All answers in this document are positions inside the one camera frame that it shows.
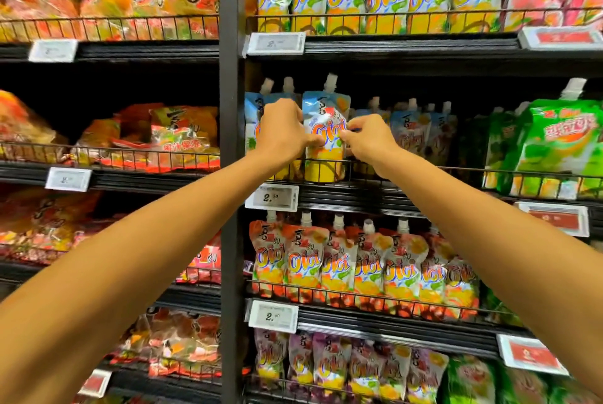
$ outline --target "white cap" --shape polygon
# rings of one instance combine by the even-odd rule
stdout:
[[[310,212],[309,210],[304,210],[301,213],[301,225],[312,226],[312,212]]]
[[[377,112],[379,109],[379,96],[373,96],[373,99],[368,102],[368,108],[373,112]]]
[[[327,93],[335,93],[335,88],[337,87],[337,75],[336,74],[328,74],[327,81],[324,83],[324,91]]]
[[[296,88],[293,86],[293,77],[285,77],[283,80],[283,93],[295,93]]]
[[[523,103],[519,104],[517,106],[517,109],[515,109],[515,115],[520,116],[521,114],[523,114],[524,110],[526,110],[529,105],[530,105],[529,101],[524,101]]]
[[[337,231],[343,229],[344,227],[345,224],[343,222],[343,215],[335,214],[335,219],[333,220],[333,229]]]
[[[373,220],[371,220],[370,218],[367,218],[364,221],[364,226],[362,227],[362,231],[364,231],[365,234],[374,234],[375,233],[375,225],[373,223]]]
[[[410,232],[410,228],[408,226],[408,218],[400,217],[398,219],[398,232],[400,234],[408,234]]]
[[[274,85],[274,80],[271,78],[265,78],[264,83],[262,83],[262,88],[260,88],[260,95],[267,95],[272,91],[272,87]]]
[[[562,91],[562,99],[565,100],[576,100],[582,94],[584,84],[586,83],[585,78],[574,77],[568,82],[568,86]]]

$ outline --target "price number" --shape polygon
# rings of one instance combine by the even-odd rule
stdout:
[[[538,339],[498,334],[497,340],[505,365],[515,369],[569,376],[568,370]]]
[[[88,377],[88,380],[79,389],[78,394],[95,398],[102,398],[105,396],[105,392],[107,391],[107,386],[109,385],[110,378],[110,371],[95,369],[93,370],[92,374],[90,374],[90,377]]]
[[[77,168],[50,168],[46,189],[62,191],[88,191],[92,170]]]
[[[246,55],[303,55],[305,33],[252,33]]]
[[[254,299],[249,315],[249,326],[295,334],[299,307],[272,301]]]
[[[516,202],[515,206],[536,218],[559,228],[570,236],[590,236],[589,210],[586,206],[553,204],[548,202]]]
[[[522,28],[518,39],[529,50],[603,50],[603,37],[589,27]]]
[[[296,212],[299,186],[262,183],[245,201],[247,209],[282,210]]]
[[[39,39],[31,46],[32,63],[73,63],[77,52],[76,39]]]

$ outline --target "person's left hand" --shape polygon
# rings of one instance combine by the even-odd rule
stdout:
[[[256,152],[284,166],[298,158],[306,147],[324,145],[322,136],[305,132],[301,111],[289,98],[267,104],[260,121]]]

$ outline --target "person's right arm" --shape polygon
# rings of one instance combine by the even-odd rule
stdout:
[[[401,149],[379,115],[348,128],[359,130],[340,133],[352,153],[400,187],[569,372],[603,397],[603,254]]]

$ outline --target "person's left arm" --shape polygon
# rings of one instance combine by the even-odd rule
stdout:
[[[305,134],[301,114],[291,100],[268,105],[254,151],[87,239],[4,300],[0,402],[71,402],[245,199],[307,145],[322,144]]]

